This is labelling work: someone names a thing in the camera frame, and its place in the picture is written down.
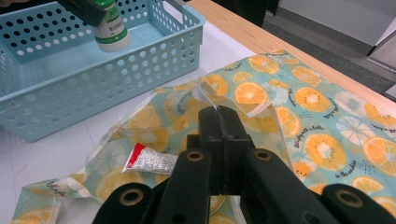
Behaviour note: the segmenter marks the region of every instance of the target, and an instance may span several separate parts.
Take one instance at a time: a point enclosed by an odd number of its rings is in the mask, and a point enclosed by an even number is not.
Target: white table
[[[254,53],[207,22],[201,46],[200,66],[164,86],[175,86],[202,77]],[[119,118],[147,98],[149,92],[116,105],[64,130],[33,143],[0,127],[0,223],[9,223],[21,187],[70,175],[85,166],[87,155]],[[100,204],[95,200],[63,199],[58,223],[91,223]]]

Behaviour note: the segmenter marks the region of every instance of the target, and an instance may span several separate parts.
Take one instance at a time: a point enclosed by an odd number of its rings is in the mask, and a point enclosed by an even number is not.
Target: white bottle cap
[[[130,43],[131,43],[131,36],[128,33],[128,35],[126,35],[123,39],[121,39],[116,43],[112,43],[112,44],[97,43],[97,44],[99,46],[99,49],[101,49],[104,52],[115,52],[125,49],[126,47],[129,46]]]

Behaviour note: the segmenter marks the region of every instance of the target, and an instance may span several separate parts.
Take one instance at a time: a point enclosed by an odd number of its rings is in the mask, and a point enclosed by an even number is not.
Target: green bottle
[[[95,39],[99,49],[105,52],[113,52],[128,47],[131,43],[131,37],[122,22],[115,0],[94,1],[106,11],[106,15],[99,26],[94,27]]]

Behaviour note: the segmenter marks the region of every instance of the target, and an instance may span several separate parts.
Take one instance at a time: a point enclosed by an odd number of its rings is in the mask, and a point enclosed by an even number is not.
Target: floor
[[[339,55],[356,65],[396,83],[395,73],[367,60],[366,55],[372,48],[370,45],[347,35],[343,35],[281,7],[277,9],[275,16],[267,13],[264,19],[264,25],[266,22],[281,27],[291,34],[297,35],[314,45]]]

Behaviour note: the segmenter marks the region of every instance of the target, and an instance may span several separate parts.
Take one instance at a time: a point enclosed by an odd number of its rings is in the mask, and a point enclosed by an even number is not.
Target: screw hole
[[[141,189],[127,189],[120,196],[120,203],[125,206],[132,206],[143,200],[143,191]]]
[[[262,161],[269,161],[272,159],[271,154],[268,154],[264,151],[259,151],[259,150],[254,153],[254,156],[257,159],[262,160]]]
[[[356,207],[356,208],[363,206],[363,200],[353,192],[340,189],[337,192],[335,192],[335,196],[341,203],[344,203],[348,206]]]
[[[190,161],[200,161],[204,158],[204,155],[201,152],[193,151],[187,155],[187,159]]]
[[[309,212],[303,214],[303,220],[308,224],[320,224],[320,218],[316,214]]]

